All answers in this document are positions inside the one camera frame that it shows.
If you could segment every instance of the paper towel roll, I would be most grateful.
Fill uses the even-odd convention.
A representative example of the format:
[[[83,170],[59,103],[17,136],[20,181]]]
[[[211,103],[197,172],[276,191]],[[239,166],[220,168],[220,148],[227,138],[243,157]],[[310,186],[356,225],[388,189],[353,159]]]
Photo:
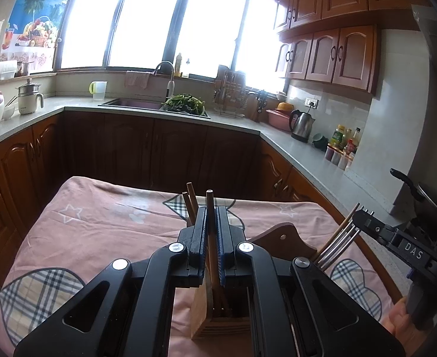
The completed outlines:
[[[7,60],[0,62],[0,80],[11,79],[17,72],[17,61]]]

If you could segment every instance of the dish rack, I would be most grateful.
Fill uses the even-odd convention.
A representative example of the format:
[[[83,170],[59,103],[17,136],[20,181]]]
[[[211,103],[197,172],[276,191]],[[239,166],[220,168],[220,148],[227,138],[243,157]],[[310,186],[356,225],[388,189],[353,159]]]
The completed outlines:
[[[225,71],[222,80],[215,83],[215,110],[221,115],[239,116],[246,107],[246,75],[243,72]]]

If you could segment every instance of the kitchen counter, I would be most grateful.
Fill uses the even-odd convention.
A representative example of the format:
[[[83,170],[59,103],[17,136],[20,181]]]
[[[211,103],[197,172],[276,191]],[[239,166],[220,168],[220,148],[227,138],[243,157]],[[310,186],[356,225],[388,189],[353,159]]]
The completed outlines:
[[[20,115],[15,111],[13,117],[0,122],[0,141],[12,136],[32,124],[62,111],[94,111],[101,113],[139,115],[148,118],[169,119],[180,122],[190,122],[206,126],[221,127],[259,134],[299,172],[301,172],[344,216],[360,202],[365,208],[375,212],[375,217],[389,225],[396,225],[402,221],[390,216],[385,209],[367,194],[362,188],[344,175],[344,171],[331,162],[324,160],[324,153],[291,138],[290,133],[275,129],[264,123],[256,123],[246,118],[231,118],[208,112],[210,119],[194,116],[158,112],[142,109],[99,107],[98,104],[110,101],[93,101],[87,97],[50,97],[45,100],[45,107],[35,113]],[[408,291],[409,281],[403,276],[409,269],[403,262],[382,248],[367,235],[364,240],[374,250],[382,264],[396,282],[402,293]]]

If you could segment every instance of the towel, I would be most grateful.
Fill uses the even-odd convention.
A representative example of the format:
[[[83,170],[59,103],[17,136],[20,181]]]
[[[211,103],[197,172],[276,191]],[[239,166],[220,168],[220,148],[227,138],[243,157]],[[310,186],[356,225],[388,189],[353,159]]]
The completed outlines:
[[[150,72],[136,72],[126,71],[126,78],[124,79],[125,87],[141,87],[146,89],[149,82]]]

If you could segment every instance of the metal screw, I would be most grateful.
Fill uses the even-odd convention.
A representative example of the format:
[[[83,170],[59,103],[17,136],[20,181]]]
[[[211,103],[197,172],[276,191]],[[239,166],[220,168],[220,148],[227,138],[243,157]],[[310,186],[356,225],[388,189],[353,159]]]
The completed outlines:
[[[127,267],[127,260],[125,259],[116,259],[113,262],[113,268],[115,270],[124,270]]]
[[[251,251],[253,251],[254,248],[255,248],[255,247],[253,247],[253,244],[248,243],[248,242],[243,242],[243,243],[240,243],[240,244],[238,245],[238,249],[239,249],[241,252],[251,252]]]
[[[297,257],[295,259],[295,264],[299,268],[306,268],[306,267],[309,267],[309,265],[310,265],[309,259],[307,257],[302,257],[302,256]]]
[[[182,243],[172,243],[169,246],[171,252],[182,252],[184,250],[184,245]]]

